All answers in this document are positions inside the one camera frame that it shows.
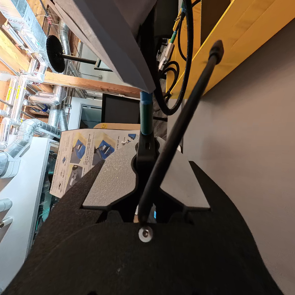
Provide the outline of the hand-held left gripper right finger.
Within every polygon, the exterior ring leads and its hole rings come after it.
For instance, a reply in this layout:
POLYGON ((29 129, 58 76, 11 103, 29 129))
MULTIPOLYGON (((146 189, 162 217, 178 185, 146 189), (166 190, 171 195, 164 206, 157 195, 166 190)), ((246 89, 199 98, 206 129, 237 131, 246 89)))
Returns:
POLYGON ((179 150, 175 152, 160 191, 189 210, 210 209, 189 161, 179 150))

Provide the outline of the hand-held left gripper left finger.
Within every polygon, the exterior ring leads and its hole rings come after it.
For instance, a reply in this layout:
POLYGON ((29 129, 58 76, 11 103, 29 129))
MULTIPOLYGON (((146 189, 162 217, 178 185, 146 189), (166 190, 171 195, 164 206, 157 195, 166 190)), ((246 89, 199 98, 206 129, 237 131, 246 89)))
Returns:
POLYGON ((138 139, 129 142, 106 158, 84 200, 83 208, 107 209, 136 189, 134 161, 137 144, 138 139))

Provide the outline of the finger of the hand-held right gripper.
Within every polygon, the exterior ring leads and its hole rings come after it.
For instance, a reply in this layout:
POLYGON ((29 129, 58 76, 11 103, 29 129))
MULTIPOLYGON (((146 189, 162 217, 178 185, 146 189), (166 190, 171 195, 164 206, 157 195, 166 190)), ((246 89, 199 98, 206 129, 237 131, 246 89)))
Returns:
POLYGON ((152 93, 157 1, 54 0, 65 24, 124 82, 152 93))
POLYGON ((155 7, 155 37, 171 37, 179 10, 178 0, 158 0, 155 7))

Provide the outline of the black adapter box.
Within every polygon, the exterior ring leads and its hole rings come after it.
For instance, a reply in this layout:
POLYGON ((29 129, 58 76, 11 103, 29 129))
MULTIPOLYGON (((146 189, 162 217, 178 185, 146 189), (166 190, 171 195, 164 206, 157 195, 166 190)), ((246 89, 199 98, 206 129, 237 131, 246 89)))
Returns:
POLYGON ((140 136, 137 149, 136 168, 139 174, 146 177, 145 188, 139 200, 138 219, 140 224, 146 224, 154 197, 159 192, 160 185, 172 162, 177 147, 195 113, 199 101, 208 85, 212 72, 224 55, 222 40, 217 40, 210 52, 207 65, 194 86, 189 99, 181 111, 178 122, 172 128, 163 151, 156 158, 155 138, 152 131, 153 106, 152 94, 141 92, 140 96, 140 136))

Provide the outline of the yellow plastic bin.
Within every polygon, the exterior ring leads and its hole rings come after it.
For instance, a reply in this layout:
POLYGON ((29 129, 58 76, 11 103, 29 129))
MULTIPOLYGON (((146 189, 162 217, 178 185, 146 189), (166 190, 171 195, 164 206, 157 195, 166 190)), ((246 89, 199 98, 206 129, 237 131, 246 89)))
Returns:
POLYGON ((224 55, 205 93, 231 73, 295 17, 293 0, 235 0, 230 3, 192 59, 184 99, 188 99, 208 61, 209 51, 222 40, 224 55))

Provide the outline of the printed instruction sheet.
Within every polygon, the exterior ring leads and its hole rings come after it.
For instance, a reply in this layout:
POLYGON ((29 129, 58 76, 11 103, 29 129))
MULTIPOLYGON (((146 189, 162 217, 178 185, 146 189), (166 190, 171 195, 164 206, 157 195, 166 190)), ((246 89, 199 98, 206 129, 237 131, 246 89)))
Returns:
POLYGON ((139 138, 136 129, 78 129, 63 131, 50 193, 58 198, 101 160, 139 138))

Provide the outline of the black round disc on pole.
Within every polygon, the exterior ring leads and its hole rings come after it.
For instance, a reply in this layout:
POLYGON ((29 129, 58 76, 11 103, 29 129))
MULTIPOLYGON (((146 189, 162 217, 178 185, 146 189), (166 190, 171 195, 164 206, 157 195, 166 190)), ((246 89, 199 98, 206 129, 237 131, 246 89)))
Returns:
POLYGON ((77 61, 96 65, 97 61, 74 57, 63 53, 61 42, 55 35, 49 35, 46 40, 46 50, 50 65, 57 73, 65 71, 65 61, 77 61))

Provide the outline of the black framed monitor on pole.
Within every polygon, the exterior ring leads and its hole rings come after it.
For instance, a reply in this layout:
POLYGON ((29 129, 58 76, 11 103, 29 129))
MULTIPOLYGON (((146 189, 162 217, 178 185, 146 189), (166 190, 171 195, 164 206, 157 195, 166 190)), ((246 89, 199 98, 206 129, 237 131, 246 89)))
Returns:
POLYGON ((102 95, 101 123, 140 123, 140 101, 110 94, 102 95))

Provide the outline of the silver metal air duct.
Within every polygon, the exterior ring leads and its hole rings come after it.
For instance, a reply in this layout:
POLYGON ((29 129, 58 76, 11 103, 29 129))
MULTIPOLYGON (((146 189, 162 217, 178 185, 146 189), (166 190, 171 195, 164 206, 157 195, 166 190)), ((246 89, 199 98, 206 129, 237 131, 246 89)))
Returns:
POLYGON ((21 123, 16 139, 0 152, 0 178, 13 178, 19 170, 21 156, 30 147, 35 131, 60 138, 61 130, 38 119, 21 123))

